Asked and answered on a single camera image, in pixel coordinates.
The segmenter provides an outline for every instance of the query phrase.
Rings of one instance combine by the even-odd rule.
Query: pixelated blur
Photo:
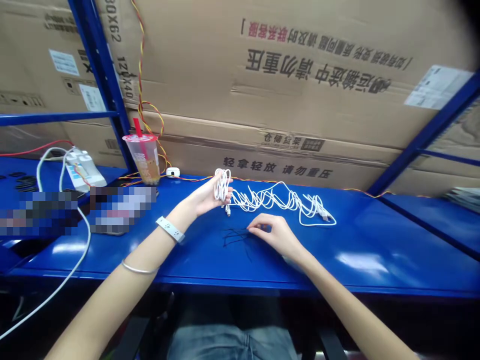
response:
[[[92,233],[122,234],[157,201],[156,187],[92,187]]]
[[[0,209],[0,237],[52,238],[72,235],[78,224],[72,192],[22,192],[16,209]]]

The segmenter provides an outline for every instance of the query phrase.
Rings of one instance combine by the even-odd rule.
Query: blue workbench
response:
[[[15,189],[19,183],[17,178],[9,176],[9,174],[22,172],[27,175],[36,176],[37,165],[39,161],[33,159],[22,159],[14,157],[0,157],[0,175],[5,176],[5,179],[0,179],[1,185],[1,201],[0,209],[18,209],[20,201],[20,193]],[[126,169],[115,167],[97,167],[103,175],[107,183],[113,182],[118,177],[126,173]],[[58,192],[59,179],[62,171],[62,163],[57,161],[45,161],[41,167],[41,183],[43,190],[46,192]],[[63,188],[74,189],[70,176],[65,171],[63,176]],[[21,259],[9,250],[16,245],[19,239],[7,240],[5,237],[0,238],[0,273],[6,271]]]
[[[441,198],[385,195],[387,205],[480,261],[480,215]]]
[[[155,221],[200,184],[162,179],[151,210],[122,236],[92,234],[91,246],[77,276],[103,280],[156,227]],[[270,184],[234,181],[240,192]],[[274,207],[303,245],[354,293],[480,298],[480,263],[398,214],[377,199],[358,192],[291,186],[301,194],[321,196],[336,226],[305,227],[298,213]],[[241,292],[278,295],[313,292],[303,275],[287,265],[266,243],[243,239],[245,227],[259,213],[232,208],[231,217],[214,209],[195,221],[161,266],[154,286],[161,290]],[[84,251],[85,224],[62,236],[28,263],[9,274],[51,281],[64,277]]]

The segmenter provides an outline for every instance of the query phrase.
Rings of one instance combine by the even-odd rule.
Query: white wristband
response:
[[[185,238],[185,234],[181,233],[170,221],[168,221],[163,216],[159,217],[156,223],[167,233],[170,234],[172,238],[175,239],[177,243],[181,243]]]

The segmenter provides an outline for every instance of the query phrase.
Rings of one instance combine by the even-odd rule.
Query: small white adapter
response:
[[[90,184],[90,186],[98,188],[107,186],[107,181],[100,171],[98,171],[92,157],[87,151],[75,148],[67,155],[66,162],[66,168],[75,190],[82,193],[88,193],[90,191],[90,187],[85,183],[84,179]]]
[[[179,178],[180,177],[180,169],[178,167],[169,167],[165,171],[166,177],[170,179]]]

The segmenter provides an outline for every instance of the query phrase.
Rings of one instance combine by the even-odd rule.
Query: red straw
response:
[[[140,128],[140,121],[138,117],[133,118],[133,122],[135,124],[136,135],[141,138],[143,136],[142,129]]]
[[[138,117],[133,118],[133,123],[135,124],[135,130],[136,130],[136,135],[138,138],[142,138],[144,135],[142,134],[142,129],[140,128],[140,121]],[[145,155],[145,160],[149,159],[149,156],[147,154],[147,148],[145,147],[145,144],[143,142],[140,143],[141,150],[143,151],[143,155]]]

